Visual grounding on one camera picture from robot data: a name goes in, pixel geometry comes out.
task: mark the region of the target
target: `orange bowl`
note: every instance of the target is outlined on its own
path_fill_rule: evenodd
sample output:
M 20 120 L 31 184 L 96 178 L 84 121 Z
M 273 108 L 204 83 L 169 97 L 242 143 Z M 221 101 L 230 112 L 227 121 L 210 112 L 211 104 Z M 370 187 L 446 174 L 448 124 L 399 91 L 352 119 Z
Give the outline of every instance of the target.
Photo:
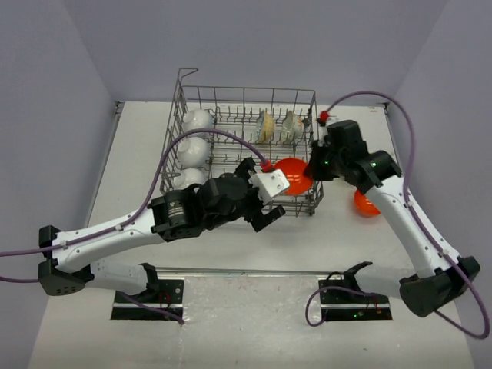
M 359 190 L 354 193 L 354 203 L 357 210 L 365 217 L 373 217 L 381 214 Z
M 304 175 L 307 166 L 307 162 L 297 158 L 285 158 L 275 163 L 275 169 L 280 169 L 291 184 L 285 194 L 296 196 L 311 188 L 313 180 Z

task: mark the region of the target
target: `black and white robotic arm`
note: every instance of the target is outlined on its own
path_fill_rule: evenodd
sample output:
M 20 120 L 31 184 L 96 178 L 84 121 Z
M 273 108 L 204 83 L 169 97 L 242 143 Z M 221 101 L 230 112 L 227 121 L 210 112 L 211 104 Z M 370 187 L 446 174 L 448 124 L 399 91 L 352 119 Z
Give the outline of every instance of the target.
M 405 200 L 404 178 L 391 156 L 385 151 L 369 153 L 355 121 L 340 121 L 324 129 L 326 135 L 312 144 L 306 175 L 316 181 L 343 178 L 357 187 L 387 219 L 414 266 L 414 271 L 408 271 L 363 263 L 365 268 L 354 271 L 358 287 L 362 291 L 401 298 L 420 317 L 463 294 L 466 285 L 444 254 L 470 280 L 475 278 L 480 265 L 473 257 L 462 258 L 446 242 L 410 193 L 410 203 Z M 157 274 L 151 265 L 114 264 L 105 257 L 146 244 L 195 238 L 205 230 L 211 231 L 241 217 L 260 231 L 284 214 L 282 207 L 268 214 L 261 210 L 288 186 L 280 170 L 256 173 L 249 158 L 234 173 L 185 190 L 169 191 L 152 200 L 135 221 L 124 227 L 117 224 L 123 224 L 134 213 L 78 231 L 44 227 L 40 230 L 40 247 L 61 247 L 44 253 L 46 260 L 39 265 L 39 280 L 46 293 L 53 296 L 75 293 L 85 286 L 130 295 L 155 291 Z M 440 240 L 442 252 L 431 245 L 412 217 L 409 205 L 434 239 Z M 71 244 L 75 239 L 115 225 L 116 230 L 104 236 Z

